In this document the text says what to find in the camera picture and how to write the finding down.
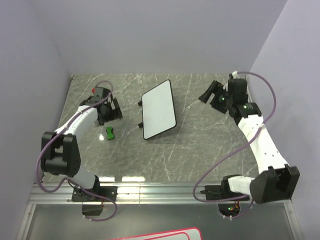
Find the green whiteboard eraser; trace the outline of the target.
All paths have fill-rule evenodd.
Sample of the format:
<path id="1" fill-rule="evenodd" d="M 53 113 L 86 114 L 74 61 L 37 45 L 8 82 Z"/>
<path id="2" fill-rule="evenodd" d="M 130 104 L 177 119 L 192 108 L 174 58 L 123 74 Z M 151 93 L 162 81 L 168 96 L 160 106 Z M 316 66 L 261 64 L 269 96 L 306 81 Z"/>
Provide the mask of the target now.
<path id="1" fill-rule="evenodd" d="M 105 132 L 106 132 L 106 135 L 107 135 L 107 139 L 108 139 L 108 140 L 113 140 L 113 139 L 115 138 L 113 127 L 111 127 L 111 126 L 106 126 L 106 127 L 105 127 Z"/>

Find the small white whiteboard with stand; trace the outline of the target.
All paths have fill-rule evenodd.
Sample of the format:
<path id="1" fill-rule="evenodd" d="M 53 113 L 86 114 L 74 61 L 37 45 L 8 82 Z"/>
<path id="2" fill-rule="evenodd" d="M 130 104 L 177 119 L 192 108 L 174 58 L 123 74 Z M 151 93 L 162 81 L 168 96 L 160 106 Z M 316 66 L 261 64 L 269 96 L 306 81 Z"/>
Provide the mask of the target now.
<path id="1" fill-rule="evenodd" d="M 141 107 L 143 139 L 149 140 L 177 126 L 172 84 L 169 79 L 143 93 Z"/>

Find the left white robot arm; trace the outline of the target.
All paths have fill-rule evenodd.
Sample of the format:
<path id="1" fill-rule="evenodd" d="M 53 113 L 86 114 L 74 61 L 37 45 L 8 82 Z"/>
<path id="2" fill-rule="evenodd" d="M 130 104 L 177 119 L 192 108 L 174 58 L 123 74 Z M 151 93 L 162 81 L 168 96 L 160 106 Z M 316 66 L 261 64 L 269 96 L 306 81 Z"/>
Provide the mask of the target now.
<path id="1" fill-rule="evenodd" d="M 105 195 L 98 176 L 82 167 L 78 143 L 87 129 L 97 122 L 122 119 L 122 111 L 116 98 L 95 105 L 93 100 L 84 101 L 76 113 L 54 132 L 45 132 L 41 139 L 41 156 L 39 165 L 44 173 L 62 176 L 78 185 L 76 192 L 89 201 L 96 201 Z"/>

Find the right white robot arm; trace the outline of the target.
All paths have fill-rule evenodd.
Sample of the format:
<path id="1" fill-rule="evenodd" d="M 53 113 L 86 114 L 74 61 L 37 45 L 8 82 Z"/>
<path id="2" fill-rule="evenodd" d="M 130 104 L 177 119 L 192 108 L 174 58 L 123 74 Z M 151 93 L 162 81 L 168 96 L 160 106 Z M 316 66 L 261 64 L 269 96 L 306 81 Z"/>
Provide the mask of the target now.
<path id="1" fill-rule="evenodd" d="M 258 105 L 249 102 L 246 79 L 229 79 L 228 88 L 214 80 L 198 99 L 215 110 L 229 115 L 250 143 L 258 166 L 257 177 L 241 174 L 223 177 L 220 185 L 207 185 L 201 191 L 208 201 L 247 201 L 258 204 L 290 200 L 298 183 L 300 172 L 290 166 L 278 151 L 264 124 Z"/>

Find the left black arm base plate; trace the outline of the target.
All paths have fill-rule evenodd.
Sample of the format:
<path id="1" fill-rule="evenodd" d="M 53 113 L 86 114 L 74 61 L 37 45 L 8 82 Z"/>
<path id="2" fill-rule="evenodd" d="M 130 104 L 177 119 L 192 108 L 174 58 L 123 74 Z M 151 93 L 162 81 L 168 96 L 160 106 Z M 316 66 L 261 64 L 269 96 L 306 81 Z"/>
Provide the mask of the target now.
<path id="1" fill-rule="evenodd" d="M 117 198 L 117 186 L 100 186 L 97 189 L 87 189 L 87 192 L 93 193 L 94 195 L 99 195 L 104 198 L 108 198 L 112 201 L 116 201 Z M 83 191 L 81 188 L 76 187 L 73 190 L 71 197 L 72 202 L 105 202 L 105 199 L 101 197 L 93 196 Z"/>

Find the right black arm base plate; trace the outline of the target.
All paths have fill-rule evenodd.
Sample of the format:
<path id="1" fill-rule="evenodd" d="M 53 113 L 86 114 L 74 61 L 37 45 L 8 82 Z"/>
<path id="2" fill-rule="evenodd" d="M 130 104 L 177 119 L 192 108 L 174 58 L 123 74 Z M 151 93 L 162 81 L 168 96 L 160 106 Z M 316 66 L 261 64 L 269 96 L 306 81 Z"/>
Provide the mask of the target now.
<path id="1" fill-rule="evenodd" d="M 222 185 L 205 185 L 204 190 L 201 190 L 200 193 L 205 195 L 207 201 L 224 200 L 234 197 L 234 194 Z"/>

